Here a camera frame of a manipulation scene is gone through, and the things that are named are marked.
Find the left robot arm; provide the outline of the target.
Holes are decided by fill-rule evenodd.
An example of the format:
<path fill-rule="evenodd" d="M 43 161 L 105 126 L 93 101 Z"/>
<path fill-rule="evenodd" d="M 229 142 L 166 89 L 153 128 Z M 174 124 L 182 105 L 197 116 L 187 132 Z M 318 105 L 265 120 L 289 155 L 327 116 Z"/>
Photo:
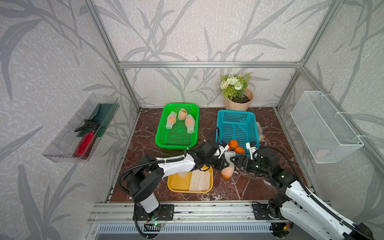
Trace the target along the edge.
<path fill-rule="evenodd" d="M 156 158 L 145 155 L 135 166 L 121 173 L 117 187 L 129 195 L 135 204 L 141 206 L 147 214 L 158 213 L 161 205 L 154 191 L 163 178 L 182 172 L 201 170 L 204 166 L 221 171 L 230 166 L 224 154 L 229 145 L 219 140 L 220 129 L 216 127 L 203 144 L 185 150 L 185 153 L 170 158 Z"/>

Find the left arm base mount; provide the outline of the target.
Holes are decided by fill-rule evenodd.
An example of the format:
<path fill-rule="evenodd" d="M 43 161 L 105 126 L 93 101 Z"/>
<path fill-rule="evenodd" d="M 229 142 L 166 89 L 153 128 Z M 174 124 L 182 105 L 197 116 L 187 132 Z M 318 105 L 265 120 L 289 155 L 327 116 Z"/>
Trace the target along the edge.
<path fill-rule="evenodd" d="M 147 213 L 142 206 L 134 205 L 134 217 L 137 221 L 171 221 L 173 220 L 175 205 L 163 204 L 153 212 Z"/>

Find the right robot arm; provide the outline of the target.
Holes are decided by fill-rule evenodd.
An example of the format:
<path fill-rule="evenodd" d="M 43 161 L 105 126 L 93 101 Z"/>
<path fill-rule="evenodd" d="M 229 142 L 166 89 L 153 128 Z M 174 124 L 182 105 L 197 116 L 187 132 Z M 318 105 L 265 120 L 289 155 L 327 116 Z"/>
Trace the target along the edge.
<path fill-rule="evenodd" d="M 261 155 L 260 149 L 251 148 L 251 155 L 231 157 L 231 162 L 244 171 L 267 177 L 279 191 L 269 200 L 272 218 L 283 217 L 307 232 L 316 240 L 372 240 L 372 230 L 363 223 L 356 224 L 344 217 L 301 181 L 296 171 L 289 172 L 279 163 Z"/>

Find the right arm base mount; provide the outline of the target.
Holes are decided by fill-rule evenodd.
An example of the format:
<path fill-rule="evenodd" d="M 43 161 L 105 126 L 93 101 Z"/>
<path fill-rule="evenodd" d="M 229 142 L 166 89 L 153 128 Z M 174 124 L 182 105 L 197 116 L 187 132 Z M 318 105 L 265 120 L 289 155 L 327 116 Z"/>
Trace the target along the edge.
<path fill-rule="evenodd" d="M 281 217 L 271 215 L 269 204 L 252 202 L 251 204 L 255 220 L 279 220 Z"/>

